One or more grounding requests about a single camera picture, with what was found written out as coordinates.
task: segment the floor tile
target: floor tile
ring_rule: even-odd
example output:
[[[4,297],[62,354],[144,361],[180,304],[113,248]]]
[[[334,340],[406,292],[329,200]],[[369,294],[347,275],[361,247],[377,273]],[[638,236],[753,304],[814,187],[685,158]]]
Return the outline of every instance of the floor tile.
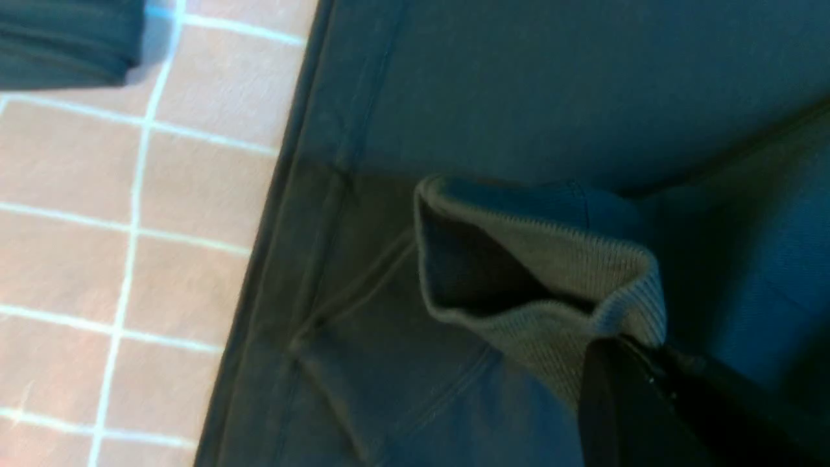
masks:
[[[196,440],[219,355],[122,341],[106,424]]]
[[[316,0],[188,0],[188,12],[244,22],[299,37],[309,33]]]
[[[138,144],[133,126],[9,102],[0,116],[0,202],[129,222]]]
[[[185,26],[158,119],[278,147],[302,57],[303,47]]]
[[[250,246],[276,160],[174,135],[150,141],[142,225]]]
[[[141,238],[127,327],[224,345],[246,266],[238,254]]]
[[[95,423],[109,349],[105,334],[0,316],[0,406]]]
[[[0,212],[0,303],[112,322],[128,235]]]
[[[195,457],[195,450],[104,440],[98,467],[188,467]]]
[[[167,56],[171,30],[172,23],[167,19],[146,18],[141,65],[127,73],[125,87],[45,91],[41,94],[108,111],[143,116]]]
[[[0,467],[85,467],[90,437],[0,420]]]

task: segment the seam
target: seam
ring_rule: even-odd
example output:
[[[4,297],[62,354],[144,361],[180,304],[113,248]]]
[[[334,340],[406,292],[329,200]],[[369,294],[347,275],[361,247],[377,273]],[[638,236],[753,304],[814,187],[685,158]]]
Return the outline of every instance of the seam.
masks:
[[[299,157],[297,157],[296,146],[305,128],[305,123],[307,122],[306,110],[308,108],[312,90],[314,89],[315,83],[318,81],[320,75],[320,58],[325,46],[325,38],[330,29],[331,10],[334,8],[335,2],[336,0],[321,0],[320,4],[316,8],[315,20],[310,33],[313,35],[320,34],[320,39],[309,40],[306,48],[306,59],[311,57],[311,51],[315,51],[315,61],[313,62],[313,65],[308,64],[307,60],[303,63],[303,69],[300,72],[300,78],[298,78],[297,90],[303,89],[300,88],[300,86],[303,86],[305,89],[302,99],[298,100],[297,95],[294,96],[294,104],[292,105],[291,115],[289,115],[289,120],[286,124],[285,144],[281,150],[280,159],[286,161],[283,164],[286,168],[286,177],[284,179],[280,177],[282,170],[280,170],[280,163],[278,162],[276,172],[271,181],[271,186],[268,189],[268,195],[266,196],[266,205],[263,208],[263,223],[260,224],[260,229],[257,232],[256,242],[251,253],[251,261],[248,269],[246,270],[246,276],[243,282],[240,301],[237,305],[237,311],[234,313],[235,316],[227,339],[226,351],[220,363],[217,382],[215,383],[208,406],[205,426],[208,426],[209,419],[211,417],[215,416],[219,419],[219,426],[216,429],[217,433],[213,436],[213,443],[215,443],[216,446],[212,448],[211,455],[203,453],[205,441],[209,441],[208,430],[203,429],[202,436],[200,436],[196,459],[194,460],[196,465],[200,465],[202,462],[205,465],[219,465],[220,459],[224,453],[225,439],[227,438],[228,426],[230,425],[229,420],[232,417],[234,401],[238,398],[239,378],[242,373],[243,365],[245,361],[247,361],[247,354],[251,345],[251,327],[256,322],[256,315],[258,314],[257,310],[259,310],[261,301],[263,280],[269,271],[269,259],[273,256],[276,248],[276,238],[280,232],[280,225],[282,224],[282,218],[285,214],[285,203],[288,199],[289,193],[291,192],[291,181],[294,179],[295,167],[297,166],[297,161],[299,159]],[[320,14],[326,15],[326,18],[323,20],[325,21],[325,24],[318,24],[319,18],[317,16]],[[313,66],[313,69],[306,71],[307,66]],[[308,81],[303,81],[303,76],[308,76]],[[297,110],[295,106],[298,102],[303,105],[301,117],[295,117],[295,111]],[[295,125],[294,130],[289,133],[288,130],[291,130],[293,125]],[[263,225],[266,225],[265,222],[267,220],[274,223],[271,229],[262,228]],[[245,302],[243,302],[246,300],[250,300],[247,306]],[[238,347],[236,357],[232,357],[233,347]],[[228,371],[228,367],[231,367],[233,370],[233,374],[229,376],[230,379],[226,381],[226,384],[230,387],[227,390],[227,395],[224,396],[224,403],[222,404],[223,407],[218,414],[215,414],[216,410],[213,407],[216,403],[217,397],[220,396],[220,381],[223,379],[222,377],[225,372]]]
[[[381,77],[383,76],[383,74],[386,70],[386,66],[388,64],[388,56],[389,56],[389,53],[392,50],[392,45],[394,44],[395,39],[398,36],[398,31],[399,31],[401,23],[403,22],[403,17],[404,17],[404,12],[405,11],[406,10],[405,10],[405,8],[403,7],[403,4],[402,4],[399,11],[398,11],[396,22],[392,26],[392,29],[390,30],[389,39],[387,40],[383,55],[381,56],[380,62],[378,63],[378,66],[377,66],[377,70],[376,70],[374,78],[378,81],[381,79]],[[371,56],[367,57],[364,60],[364,64],[363,64],[363,67],[361,69],[361,72],[360,72],[360,75],[359,75],[359,78],[358,78],[358,82],[357,82],[357,85],[356,85],[357,89],[356,89],[356,92],[353,96],[353,100],[352,100],[352,104],[351,104],[352,106],[354,106],[356,104],[356,101],[358,100],[360,87],[362,86],[362,84],[364,82],[364,79],[366,77],[366,72],[369,68],[370,62],[371,62]],[[372,114],[372,110],[374,108],[375,97],[377,96],[377,94],[379,92],[379,89],[380,89],[379,83],[375,83],[375,84],[376,84],[376,86],[373,86],[369,90],[370,93],[371,93],[371,96],[369,97],[369,101],[367,102],[367,104],[364,108],[363,118],[360,120],[360,125],[356,129],[357,130],[355,132],[356,134],[360,134],[360,133],[364,134],[365,133],[366,124],[369,121],[369,118]],[[357,155],[363,149],[362,147],[359,147],[359,145],[358,145],[358,147],[354,147],[351,151],[348,151],[348,152],[344,151],[349,142],[356,142],[356,140],[357,140],[357,137],[352,137],[352,138],[349,137],[349,133],[348,133],[348,129],[347,129],[346,136],[340,141],[339,148],[338,148],[338,151],[337,151],[338,155],[335,158],[335,162],[334,162],[335,165],[338,166],[338,168],[340,168],[339,166],[341,164],[346,165],[349,162],[354,163],[356,161]],[[335,203],[334,201],[330,201],[330,196],[332,194],[334,194],[334,192],[340,191],[341,195],[340,195],[339,199],[337,200],[336,205],[331,206],[328,209],[324,209],[322,215],[320,216],[320,218],[324,220],[324,224],[322,226],[322,229],[318,230],[318,233],[320,233],[323,230],[326,230],[326,233],[328,234],[327,235],[328,236],[328,241],[325,243],[325,248],[321,249],[320,252],[318,253],[317,258],[315,260],[312,260],[313,262],[315,262],[314,267],[311,267],[311,268],[308,269],[308,274],[312,274],[312,273],[315,272],[315,270],[322,263],[322,261],[325,257],[325,254],[329,251],[329,248],[330,248],[331,244],[333,244],[333,242],[339,237],[339,230],[335,230],[334,232],[331,232],[332,228],[339,223],[339,221],[341,219],[341,216],[342,216],[342,213],[343,213],[344,195],[343,195],[343,190],[337,190],[336,189],[339,186],[340,185],[334,183],[334,177],[330,176],[330,178],[329,178],[329,189],[328,189],[328,193],[325,197],[325,202],[323,204],[324,207],[329,202]],[[333,214],[332,217],[331,217],[331,220],[328,223],[325,222],[325,218],[327,217],[326,216],[327,214]],[[289,323],[290,323],[289,327],[291,329],[296,329],[297,326],[301,325],[302,318],[301,318],[300,314],[302,312],[305,312],[304,314],[307,314],[308,310],[313,308],[313,306],[316,302],[316,298],[317,298],[316,293],[319,290],[319,286],[320,286],[323,278],[325,277],[325,273],[326,273],[326,269],[325,269],[325,267],[323,267],[322,270],[316,271],[316,275],[317,275],[316,279],[314,279],[314,278],[309,278],[308,279],[309,281],[312,281],[313,283],[309,285],[307,291],[304,291],[305,293],[302,293],[298,297],[298,300],[300,300],[300,303],[298,303],[296,306],[291,308],[291,317],[290,317],[290,320],[289,320]],[[304,296],[307,297],[306,298],[306,303],[302,302]],[[285,432],[286,427],[288,426],[288,424],[291,422],[291,417],[290,417],[291,411],[289,409],[294,404],[294,394],[295,394],[295,388],[296,388],[296,382],[297,382],[297,376],[298,376],[298,368],[296,368],[295,366],[292,366],[292,368],[289,369],[289,372],[290,372],[290,375],[287,379],[290,380],[290,382],[289,382],[290,387],[288,388],[288,394],[287,394],[286,399],[280,404],[280,405],[282,405],[282,410],[281,410],[281,417],[280,417],[280,419],[278,421],[278,424],[277,424],[277,427],[276,427],[276,439],[275,439],[275,442],[274,442],[275,452],[274,452],[274,459],[272,461],[273,465],[279,465],[279,463],[281,462],[282,454],[284,452],[283,448],[284,448],[285,442],[286,442],[286,436],[284,435],[284,432]],[[273,389],[273,392],[276,392],[276,393],[279,392],[279,387],[278,386],[279,386],[279,380],[277,380],[277,382],[275,383],[275,387]],[[270,418],[271,413],[273,413],[274,409],[275,409],[274,405],[269,407],[266,416]],[[263,447],[261,449],[261,452],[260,452],[259,456],[258,456],[259,460],[260,461],[265,460],[265,459],[263,459],[265,457],[265,455],[266,455],[266,451]]]
[[[418,417],[411,424],[397,423],[393,425],[389,433],[391,435],[396,435],[400,433],[402,435],[402,442],[412,438],[421,428],[428,425],[432,420],[438,417],[453,401],[455,401],[458,398],[458,396],[460,396],[468,387],[470,387],[470,384],[475,380],[477,376],[479,376],[482,372],[489,369],[490,367],[494,366],[499,361],[499,359],[497,358],[490,358],[490,356],[495,354],[496,350],[493,349],[489,344],[481,345],[481,349],[477,354],[477,358],[473,361],[472,364],[464,365],[466,367],[466,370],[461,374],[461,376],[454,384],[449,385],[449,387],[443,392],[443,394],[440,397],[438,397],[431,405],[427,406],[424,409],[413,407],[403,417],[401,417],[401,420],[406,420],[415,410],[419,410],[422,412],[422,415],[420,417]],[[377,451],[383,454],[380,457],[380,459],[373,462],[373,465],[375,465],[376,467],[383,467],[389,461],[389,458],[392,455],[392,453],[388,452],[388,450],[386,449],[388,445],[389,441],[388,438],[386,438],[369,446],[369,452]]]

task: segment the gray fabric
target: gray fabric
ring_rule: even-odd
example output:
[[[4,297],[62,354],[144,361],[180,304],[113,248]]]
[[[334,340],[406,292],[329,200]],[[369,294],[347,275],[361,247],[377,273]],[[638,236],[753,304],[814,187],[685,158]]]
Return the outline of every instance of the gray fabric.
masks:
[[[522,190],[431,178],[415,205],[432,316],[484,338],[571,410],[593,339],[664,342],[657,260],[627,239],[642,231],[627,201],[574,182]]]
[[[489,347],[481,337],[431,318],[421,300],[403,302],[419,293],[415,253],[394,271],[367,269],[413,227],[413,189],[430,174],[524,187],[580,179],[630,194],[731,157],[830,92],[830,3],[320,6],[198,465],[579,465],[574,418],[528,366],[496,350],[479,363],[469,352]],[[714,349],[776,390],[765,378],[786,371],[772,356],[780,351],[788,367],[801,367],[790,365],[801,351],[761,326],[769,315],[736,316],[722,300],[722,286],[735,285],[726,279],[745,278],[718,270],[740,263],[727,254],[730,242],[754,243],[738,219],[719,224],[707,214],[714,194],[684,187],[628,199],[646,220],[632,241],[660,261],[669,339]],[[591,228],[630,219],[629,211],[611,209]],[[707,248],[709,238],[725,241]],[[820,249],[819,238],[797,240]],[[799,251],[770,268],[810,259]],[[817,273],[800,278],[811,288],[823,273],[825,258],[816,259],[808,269]],[[292,346],[323,305],[368,277],[384,282],[359,287],[376,290],[367,308]],[[732,303],[744,311],[773,303],[772,322],[788,326],[782,333],[812,342],[798,317],[821,313],[793,312],[756,284],[754,303]],[[530,291],[532,300],[546,289]],[[753,354],[759,342],[769,354]],[[809,385],[817,366],[804,368],[799,387],[819,392]],[[459,371],[471,375],[465,386],[454,379]],[[398,426],[409,429],[390,429]]]

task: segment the dark gray cloth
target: dark gray cloth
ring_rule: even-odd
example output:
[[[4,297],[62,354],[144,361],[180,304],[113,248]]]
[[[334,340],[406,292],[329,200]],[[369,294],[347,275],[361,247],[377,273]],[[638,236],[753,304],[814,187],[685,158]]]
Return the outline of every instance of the dark gray cloth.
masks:
[[[0,90],[122,85],[143,28],[144,0],[3,0]]]

